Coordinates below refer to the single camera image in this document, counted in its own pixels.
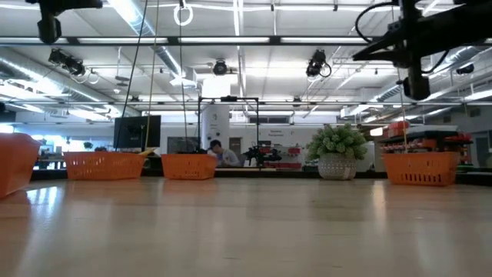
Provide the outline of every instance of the computer monitor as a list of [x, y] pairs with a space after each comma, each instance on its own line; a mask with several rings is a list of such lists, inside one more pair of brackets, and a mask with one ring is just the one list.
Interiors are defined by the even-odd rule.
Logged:
[[141, 148], [145, 149], [145, 139], [147, 138], [147, 147], [159, 147], [161, 144], [161, 116], [151, 116], [150, 125], [148, 126], [148, 117], [128, 117], [115, 119], [115, 148]]

